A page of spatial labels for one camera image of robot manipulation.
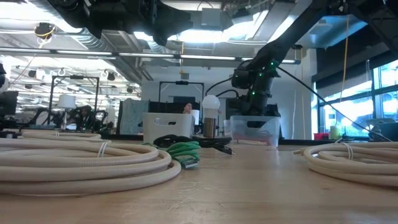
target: white hose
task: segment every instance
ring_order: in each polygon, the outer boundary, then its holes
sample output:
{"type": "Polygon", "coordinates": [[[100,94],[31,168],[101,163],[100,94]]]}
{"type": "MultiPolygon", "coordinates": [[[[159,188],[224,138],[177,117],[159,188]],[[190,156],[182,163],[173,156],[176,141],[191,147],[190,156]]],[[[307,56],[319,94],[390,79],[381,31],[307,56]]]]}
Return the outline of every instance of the white hose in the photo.
{"type": "Polygon", "coordinates": [[[334,143],[308,147],[301,153],[315,172],[362,184],[398,187],[396,142],[334,143]]]}
{"type": "Polygon", "coordinates": [[[151,146],[0,139],[0,194],[98,194],[139,189],[178,175],[181,166],[151,146]]]}
{"type": "Polygon", "coordinates": [[[90,133],[59,133],[58,131],[39,131],[24,132],[22,133],[24,139],[46,139],[46,140],[58,140],[58,141],[88,141],[88,142],[110,142],[109,140],[101,139],[100,134],[90,133]]]}

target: clear plastic container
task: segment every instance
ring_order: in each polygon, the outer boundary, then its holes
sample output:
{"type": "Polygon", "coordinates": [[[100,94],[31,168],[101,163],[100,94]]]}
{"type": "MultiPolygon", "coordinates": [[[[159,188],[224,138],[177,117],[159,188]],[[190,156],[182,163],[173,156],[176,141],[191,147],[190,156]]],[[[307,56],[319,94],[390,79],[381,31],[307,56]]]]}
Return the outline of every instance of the clear plastic container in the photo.
{"type": "Polygon", "coordinates": [[[280,117],[231,116],[231,135],[234,143],[278,146],[280,117]]]}

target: desk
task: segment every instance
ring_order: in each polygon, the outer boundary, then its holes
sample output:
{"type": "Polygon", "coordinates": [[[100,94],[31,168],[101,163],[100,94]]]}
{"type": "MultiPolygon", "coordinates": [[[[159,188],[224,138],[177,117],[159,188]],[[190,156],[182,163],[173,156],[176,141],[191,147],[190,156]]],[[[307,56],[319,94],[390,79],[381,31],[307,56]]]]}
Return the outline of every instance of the desk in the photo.
{"type": "Polygon", "coordinates": [[[0,195],[5,223],[397,223],[398,191],[310,171],[289,149],[202,149],[200,167],[146,189],[74,197],[0,195]]]}

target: white wall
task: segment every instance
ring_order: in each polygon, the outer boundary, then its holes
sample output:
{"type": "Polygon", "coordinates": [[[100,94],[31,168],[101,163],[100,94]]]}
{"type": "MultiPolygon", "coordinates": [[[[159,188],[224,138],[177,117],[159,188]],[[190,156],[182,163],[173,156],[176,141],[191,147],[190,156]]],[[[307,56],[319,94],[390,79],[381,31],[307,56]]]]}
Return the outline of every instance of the white wall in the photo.
{"type": "MultiPolygon", "coordinates": [[[[302,69],[303,69],[303,81],[311,85],[311,76],[316,73],[316,51],[315,50],[308,50],[306,57],[303,59],[301,65],[282,65],[282,68],[286,69],[291,74],[294,74],[296,77],[301,79],[302,69]]],[[[196,73],[191,73],[191,75],[195,76],[197,80],[197,75],[201,75],[202,73],[206,74],[206,80],[209,80],[209,77],[214,77],[211,80],[214,82],[206,83],[205,84],[205,91],[207,88],[212,86],[212,84],[228,78],[229,74],[233,73],[233,68],[217,68],[207,70],[203,68],[195,68],[193,71],[196,73]]],[[[191,72],[189,68],[184,68],[184,72],[191,72]]],[[[151,73],[150,74],[155,77],[157,81],[152,82],[143,82],[142,83],[142,93],[141,99],[142,100],[151,100],[157,101],[158,100],[158,89],[159,89],[159,80],[167,80],[170,81],[170,77],[167,73],[151,73]]],[[[288,77],[285,73],[279,71],[279,74],[282,76],[281,78],[275,78],[273,85],[272,85],[272,98],[268,100],[270,104],[278,104],[279,113],[281,114],[281,127],[282,127],[282,134],[285,138],[291,139],[293,134],[293,112],[294,112],[294,103],[296,102],[296,109],[295,109],[295,119],[294,119],[294,139],[311,139],[312,133],[316,132],[314,128],[317,127],[317,119],[313,119],[314,124],[312,124],[312,111],[311,111],[311,100],[312,94],[302,87],[297,81],[293,80],[292,78],[288,77]]],[[[173,96],[194,96],[197,99],[197,102],[201,100],[201,86],[197,85],[196,89],[192,85],[188,86],[177,86],[174,84],[169,85],[165,88],[167,84],[162,85],[162,89],[164,89],[160,95],[161,102],[173,102],[173,96]]],[[[231,89],[231,83],[226,82],[217,87],[214,87],[210,90],[209,94],[216,95],[221,93],[222,91],[231,89]]],[[[246,94],[247,90],[237,90],[239,94],[246,94]]],[[[234,93],[226,93],[223,96],[220,96],[220,124],[221,121],[225,118],[225,98],[227,97],[234,97],[234,93]]]]}

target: black cable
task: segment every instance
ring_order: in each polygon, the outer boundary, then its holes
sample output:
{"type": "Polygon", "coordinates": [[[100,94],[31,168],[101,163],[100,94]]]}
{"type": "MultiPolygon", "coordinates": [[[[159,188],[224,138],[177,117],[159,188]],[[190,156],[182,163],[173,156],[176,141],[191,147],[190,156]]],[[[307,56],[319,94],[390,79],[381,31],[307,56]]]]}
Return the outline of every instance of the black cable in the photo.
{"type": "Polygon", "coordinates": [[[227,93],[227,92],[231,92],[231,91],[234,92],[234,93],[236,94],[236,97],[237,97],[237,98],[239,98],[239,93],[238,93],[238,91],[236,91],[236,90],[225,90],[225,91],[222,91],[221,93],[217,94],[216,96],[219,97],[219,96],[221,96],[222,94],[227,93]]]}
{"type": "Polygon", "coordinates": [[[221,82],[218,82],[218,83],[216,83],[216,84],[214,84],[214,85],[212,85],[209,89],[207,89],[207,91],[206,91],[206,93],[205,93],[205,96],[207,96],[207,93],[212,89],[212,88],[214,88],[214,86],[217,86],[217,85],[219,85],[219,84],[221,84],[221,83],[224,83],[224,82],[227,82],[227,81],[230,81],[232,79],[232,77],[231,78],[229,78],[229,79],[226,79],[226,80],[223,80],[223,81],[221,81],[221,82]]]}
{"type": "Polygon", "coordinates": [[[381,136],[382,138],[384,138],[387,141],[391,141],[390,139],[384,137],[383,135],[380,135],[379,133],[375,133],[372,130],[369,130],[367,128],[365,128],[364,126],[358,124],[357,122],[353,121],[352,119],[350,119],[349,117],[345,116],[342,112],[340,112],[338,109],[336,109],[334,106],[332,106],[329,102],[327,102],[322,96],[320,96],[317,92],[315,92],[313,89],[311,89],[308,85],[306,85],[303,81],[299,80],[298,78],[296,78],[294,75],[290,74],[288,71],[284,70],[281,67],[278,67],[281,71],[283,71],[284,73],[286,73],[288,76],[292,77],[294,80],[298,81],[301,85],[303,85],[306,89],[310,90],[313,94],[315,94],[315,96],[317,96],[319,99],[321,99],[323,102],[325,102],[327,105],[331,106],[332,109],[334,109],[337,113],[341,114],[343,117],[347,118],[349,121],[351,121],[353,124],[357,125],[358,127],[369,131],[372,134],[377,134],[378,136],[381,136]]]}
{"type": "Polygon", "coordinates": [[[170,147],[171,145],[177,143],[177,142],[191,142],[191,141],[197,141],[199,142],[200,147],[204,148],[214,148],[220,152],[232,155],[234,152],[230,147],[227,147],[231,142],[231,138],[199,138],[199,137],[192,137],[188,138],[185,136],[176,136],[174,134],[168,134],[166,136],[160,137],[155,139],[154,144],[159,147],[170,147]]]}
{"type": "MultiPolygon", "coordinates": [[[[241,62],[241,63],[238,65],[238,68],[239,68],[241,65],[243,65],[244,63],[246,63],[246,62],[250,62],[251,60],[252,60],[252,59],[245,60],[245,61],[241,62]]],[[[208,93],[212,88],[214,88],[214,86],[217,86],[217,85],[219,85],[219,84],[221,84],[221,83],[230,81],[232,78],[233,78],[233,76],[232,76],[231,78],[229,78],[229,79],[223,80],[223,81],[221,81],[221,82],[218,82],[218,83],[212,85],[209,89],[207,89],[207,91],[206,91],[206,93],[205,93],[205,96],[207,96],[207,93],[208,93]]]]}

